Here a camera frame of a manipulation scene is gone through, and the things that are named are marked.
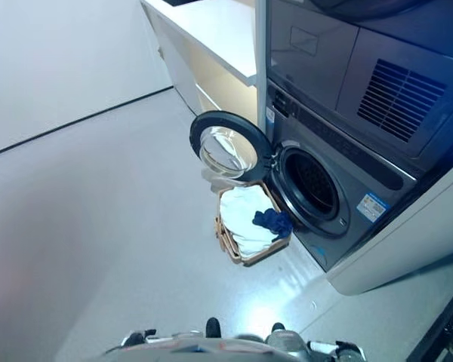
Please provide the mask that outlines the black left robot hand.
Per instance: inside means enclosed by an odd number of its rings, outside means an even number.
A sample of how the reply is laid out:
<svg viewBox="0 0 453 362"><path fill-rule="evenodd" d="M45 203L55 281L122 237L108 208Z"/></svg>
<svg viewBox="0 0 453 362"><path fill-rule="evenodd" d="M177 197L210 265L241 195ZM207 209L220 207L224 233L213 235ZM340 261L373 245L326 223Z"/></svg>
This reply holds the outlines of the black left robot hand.
<svg viewBox="0 0 453 362"><path fill-rule="evenodd" d="M121 348L131 347L135 345L144 344L148 336L154 336L156 334L156 329L148 329L143 331L134 331L126 336L121 344Z"/></svg>

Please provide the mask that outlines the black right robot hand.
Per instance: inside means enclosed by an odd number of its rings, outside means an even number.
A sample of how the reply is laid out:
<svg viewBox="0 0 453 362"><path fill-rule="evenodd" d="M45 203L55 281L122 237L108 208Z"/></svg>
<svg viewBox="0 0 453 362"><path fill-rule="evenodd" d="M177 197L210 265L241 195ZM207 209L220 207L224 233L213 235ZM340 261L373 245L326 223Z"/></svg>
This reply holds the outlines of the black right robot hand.
<svg viewBox="0 0 453 362"><path fill-rule="evenodd" d="M307 351L311 361L366 361L364 351L350 342L309 341Z"/></svg>

